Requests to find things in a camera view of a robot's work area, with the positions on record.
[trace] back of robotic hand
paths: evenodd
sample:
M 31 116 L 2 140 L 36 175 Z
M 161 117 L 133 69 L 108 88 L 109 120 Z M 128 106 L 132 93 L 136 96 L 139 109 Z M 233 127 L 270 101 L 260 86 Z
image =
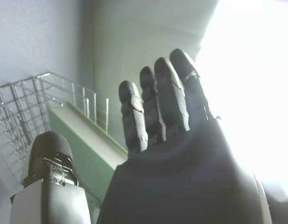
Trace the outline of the back of robotic hand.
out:
M 234 157 L 191 58 L 176 49 L 137 87 L 121 83 L 128 160 L 117 167 L 99 224 L 271 224 L 259 180 Z

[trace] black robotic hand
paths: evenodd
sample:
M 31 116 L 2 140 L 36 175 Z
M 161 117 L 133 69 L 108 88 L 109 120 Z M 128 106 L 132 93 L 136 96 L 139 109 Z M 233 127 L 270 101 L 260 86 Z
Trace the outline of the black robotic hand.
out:
M 270 224 L 261 182 L 236 161 L 193 61 L 176 49 L 137 87 L 121 83 L 128 160 L 117 167 L 99 224 Z

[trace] gray wall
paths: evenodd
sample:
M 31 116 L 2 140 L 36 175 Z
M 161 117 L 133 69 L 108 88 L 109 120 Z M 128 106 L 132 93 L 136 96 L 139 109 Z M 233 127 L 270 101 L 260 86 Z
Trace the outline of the gray wall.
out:
M 0 85 L 52 71 L 93 88 L 91 4 L 0 0 Z M 9 222 L 9 197 L 18 190 L 0 154 L 0 223 Z
M 110 98 L 109 133 L 124 145 L 118 87 L 175 48 L 194 59 L 217 0 L 96 0 L 94 85 Z

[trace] metal railing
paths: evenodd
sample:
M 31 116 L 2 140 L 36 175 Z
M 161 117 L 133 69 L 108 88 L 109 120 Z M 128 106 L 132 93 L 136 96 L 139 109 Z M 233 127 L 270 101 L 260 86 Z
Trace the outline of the metal railing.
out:
M 48 107 L 66 102 L 108 132 L 109 99 L 55 73 L 0 86 L 0 150 L 17 179 L 31 141 L 50 130 Z

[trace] bright light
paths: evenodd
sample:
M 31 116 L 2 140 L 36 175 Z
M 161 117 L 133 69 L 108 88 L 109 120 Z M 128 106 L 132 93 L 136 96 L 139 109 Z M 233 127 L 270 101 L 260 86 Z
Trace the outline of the bright light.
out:
M 288 179 L 288 2 L 220 1 L 196 64 L 240 155 Z

